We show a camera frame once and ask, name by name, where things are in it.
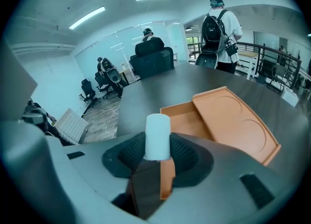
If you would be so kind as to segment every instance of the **black slot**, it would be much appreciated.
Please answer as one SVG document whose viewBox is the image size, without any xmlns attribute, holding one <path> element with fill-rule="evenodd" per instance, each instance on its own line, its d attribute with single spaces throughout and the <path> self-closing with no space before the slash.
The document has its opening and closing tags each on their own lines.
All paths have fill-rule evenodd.
<svg viewBox="0 0 311 224">
<path fill-rule="evenodd" d="M 83 156 L 83 155 L 85 155 L 83 152 L 74 152 L 74 153 L 67 154 L 67 156 L 70 160 L 77 158 L 77 157 L 80 157 L 80 156 Z"/>
<path fill-rule="evenodd" d="M 240 180 L 253 198 L 257 208 L 261 209 L 273 201 L 274 196 L 254 174 L 241 176 Z"/>
</svg>

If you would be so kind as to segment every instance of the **orange box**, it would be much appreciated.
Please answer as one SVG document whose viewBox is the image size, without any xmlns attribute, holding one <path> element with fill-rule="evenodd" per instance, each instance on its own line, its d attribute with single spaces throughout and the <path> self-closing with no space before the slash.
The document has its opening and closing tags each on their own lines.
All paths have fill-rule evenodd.
<svg viewBox="0 0 311 224">
<path fill-rule="evenodd" d="M 171 132 L 206 138 L 238 148 L 268 165 L 281 146 L 257 114 L 227 87 L 193 96 L 191 102 L 161 108 L 171 119 Z M 161 161 L 160 198 L 172 191 L 173 160 Z"/>
</svg>

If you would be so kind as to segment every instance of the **glass wall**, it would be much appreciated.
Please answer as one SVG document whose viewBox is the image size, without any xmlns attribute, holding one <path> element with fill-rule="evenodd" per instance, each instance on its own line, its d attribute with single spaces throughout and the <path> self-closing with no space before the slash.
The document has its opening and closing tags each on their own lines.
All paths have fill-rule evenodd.
<svg viewBox="0 0 311 224">
<path fill-rule="evenodd" d="M 92 44 L 75 56 L 85 78 L 91 81 L 92 87 L 98 85 L 95 81 L 97 58 L 108 58 L 119 70 L 125 71 L 129 83 L 136 80 L 129 64 L 130 57 L 135 55 L 135 46 L 142 41 L 143 30 L 150 28 L 154 35 L 160 37 L 165 47 L 171 47 L 178 64 L 187 62 L 185 40 L 178 21 L 150 22 L 127 28 L 113 33 Z"/>
</svg>

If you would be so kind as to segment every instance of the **cap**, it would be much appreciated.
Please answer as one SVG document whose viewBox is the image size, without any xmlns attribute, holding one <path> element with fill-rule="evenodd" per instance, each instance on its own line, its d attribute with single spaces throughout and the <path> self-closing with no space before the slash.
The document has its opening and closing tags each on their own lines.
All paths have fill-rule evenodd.
<svg viewBox="0 0 311 224">
<path fill-rule="evenodd" d="M 144 35 L 147 35 L 147 34 L 149 34 L 149 33 L 152 33 L 152 30 L 150 30 L 149 28 L 147 28 L 147 29 L 144 29 L 143 33 L 144 33 Z"/>
<path fill-rule="evenodd" d="M 209 0 L 211 7 L 218 7 L 225 5 L 223 0 Z"/>
</svg>

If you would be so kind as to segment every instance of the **white t-shirt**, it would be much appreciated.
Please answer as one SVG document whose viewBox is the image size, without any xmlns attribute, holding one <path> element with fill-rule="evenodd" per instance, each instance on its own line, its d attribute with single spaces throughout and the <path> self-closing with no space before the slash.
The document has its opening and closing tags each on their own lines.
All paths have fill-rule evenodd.
<svg viewBox="0 0 311 224">
<path fill-rule="evenodd" d="M 211 11 L 209 12 L 209 15 L 218 17 L 220 12 L 222 12 L 222 10 L 223 9 L 211 9 Z M 226 34 L 233 40 L 234 43 L 236 43 L 237 41 L 234 35 L 243 34 L 237 17 L 232 12 L 227 11 L 222 17 L 222 22 L 224 23 Z M 225 50 L 219 52 L 217 55 L 218 55 L 218 62 L 222 62 L 222 63 L 231 63 L 231 60 L 233 63 L 235 63 L 239 60 L 238 53 L 235 53 L 230 58 Z"/>
</svg>

